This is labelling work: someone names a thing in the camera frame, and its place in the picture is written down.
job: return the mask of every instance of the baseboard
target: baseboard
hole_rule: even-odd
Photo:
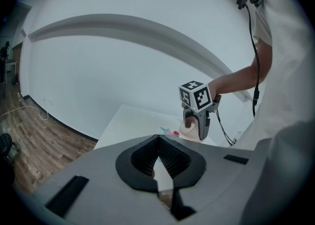
[[[48,113],[49,117],[52,118],[53,120],[55,120],[58,124],[62,125],[63,127],[67,128],[68,130],[80,135],[81,137],[84,137],[88,140],[94,141],[94,142],[98,142],[98,139],[93,138],[91,136],[85,135],[79,131],[77,131],[76,129],[73,129],[71,127],[69,127],[68,125],[65,125],[63,122],[59,121],[56,117],[52,116],[49,112],[47,112],[45,109],[43,109],[30,95],[24,96],[23,99],[26,100],[30,98],[38,108],[40,108],[42,111],[44,111],[45,113]]]

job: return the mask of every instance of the arched ledge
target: arched ledge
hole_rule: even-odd
[[[120,14],[89,14],[67,18],[29,34],[32,42],[70,35],[93,35],[130,41],[173,56],[216,79],[232,71],[195,40],[162,24]],[[241,101],[247,91],[234,93]]]

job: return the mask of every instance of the fiducial marker cube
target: fiducial marker cube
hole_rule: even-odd
[[[179,86],[179,95],[181,101],[196,113],[212,104],[208,84],[188,82]]]

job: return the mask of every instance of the hand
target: hand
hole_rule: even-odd
[[[208,83],[208,87],[209,87],[209,90],[210,90],[211,99],[213,100],[216,97],[216,95],[217,95],[217,88],[216,88],[214,82]]]

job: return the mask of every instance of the forearm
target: forearm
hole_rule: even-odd
[[[224,75],[213,80],[209,83],[209,87],[212,88],[216,94],[227,94],[251,89],[255,87],[256,82],[257,72],[252,66],[248,66],[235,73]]]

